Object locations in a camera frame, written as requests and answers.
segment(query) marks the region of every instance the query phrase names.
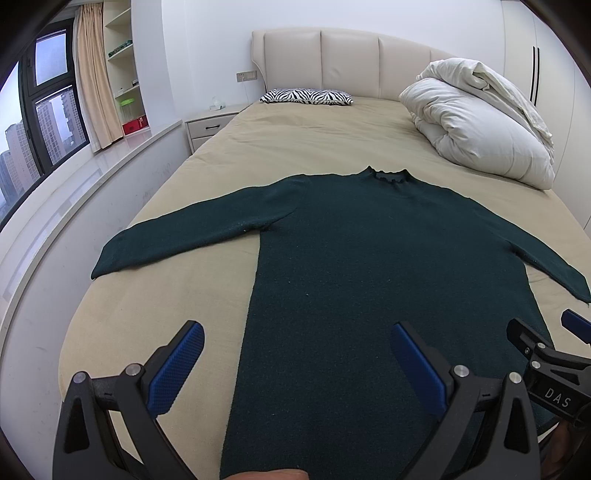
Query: green container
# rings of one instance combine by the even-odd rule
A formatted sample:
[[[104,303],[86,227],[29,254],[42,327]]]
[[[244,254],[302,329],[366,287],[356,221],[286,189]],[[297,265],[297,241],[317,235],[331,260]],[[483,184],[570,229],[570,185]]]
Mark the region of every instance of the green container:
[[[123,123],[131,122],[135,119],[135,115],[133,112],[132,103],[135,102],[134,98],[128,98],[127,100],[122,100],[119,104],[121,105],[121,112],[123,113],[124,121]]]

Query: beige curtain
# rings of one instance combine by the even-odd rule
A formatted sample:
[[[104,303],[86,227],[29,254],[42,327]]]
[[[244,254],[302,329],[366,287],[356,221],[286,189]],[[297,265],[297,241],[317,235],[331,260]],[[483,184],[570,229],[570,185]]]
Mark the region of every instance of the beige curtain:
[[[123,137],[123,128],[107,77],[103,4],[81,5],[76,15],[76,30],[77,86],[92,124],[93,132],[89,136],[96,137],[93,150],[105,148]]]

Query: metal screw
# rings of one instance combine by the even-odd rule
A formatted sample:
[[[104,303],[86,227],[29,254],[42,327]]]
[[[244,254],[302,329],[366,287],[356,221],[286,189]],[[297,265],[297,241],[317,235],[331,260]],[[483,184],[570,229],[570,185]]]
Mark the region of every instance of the metal screw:
[[[456,365],[455,367],[453,367],[453,372],[458,376],[458,377],[467,377],[468,374],[470,373],[470,371],[468,370],[468,367],[466,367],[465,365]]]
[[[130,377],[136,376],[141,371],[142,366],[140,364],[129,364],[127,367],[125,367],[125,373],[128,374]]]
[[[521,375],[517,372],[511,372],[509,374],[509,380],[511,380],[513,383],[521,383]]]
[[[72,380],[74,383],[82,383],[84,380],[86,380],[86,374],[84,372],[78,372],[76,375],[74,375]]]

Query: sweater sleeve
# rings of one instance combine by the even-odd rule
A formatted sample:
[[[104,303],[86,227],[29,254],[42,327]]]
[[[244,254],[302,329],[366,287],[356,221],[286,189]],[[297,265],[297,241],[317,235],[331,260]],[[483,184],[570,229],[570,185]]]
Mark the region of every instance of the sweater sleeve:
[[[293,212],[309,180],[289,177],[194,203],[138,223],[104,246],[92,279],[261,229]]]
[[[575,298],[591,303],[591,293],[585,277],[566,263],[559,254],[533,235],[492,213],[478,202],[470,200],[473,210],[496,236],[511,245],[515,255],[524,262],[546,273],[566,288]]]

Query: folded comforter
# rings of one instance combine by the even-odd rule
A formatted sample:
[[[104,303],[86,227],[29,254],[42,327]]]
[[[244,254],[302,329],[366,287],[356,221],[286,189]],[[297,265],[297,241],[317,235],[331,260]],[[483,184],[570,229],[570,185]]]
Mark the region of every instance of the folded comforter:
[[[481,62],[431,62],[400,101],[442,157],[541,190],[552,187],[554,149],[542,117]]]

